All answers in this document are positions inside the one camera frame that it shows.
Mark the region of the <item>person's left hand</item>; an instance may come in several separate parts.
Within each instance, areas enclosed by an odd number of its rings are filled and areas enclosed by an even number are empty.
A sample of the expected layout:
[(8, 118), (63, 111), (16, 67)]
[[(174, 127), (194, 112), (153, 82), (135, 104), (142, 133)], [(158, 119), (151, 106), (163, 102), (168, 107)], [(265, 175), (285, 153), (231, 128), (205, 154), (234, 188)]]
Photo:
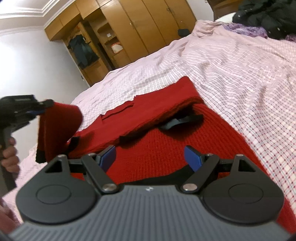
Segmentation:
[(12, 174), (19, 174), (19, 158), (17, 156), (18, 151), (15, 148), (16, 140), (11, 137), (9, 140), (9, 146), (3, 151), (4, 159), (1, 161), (1, 165)]

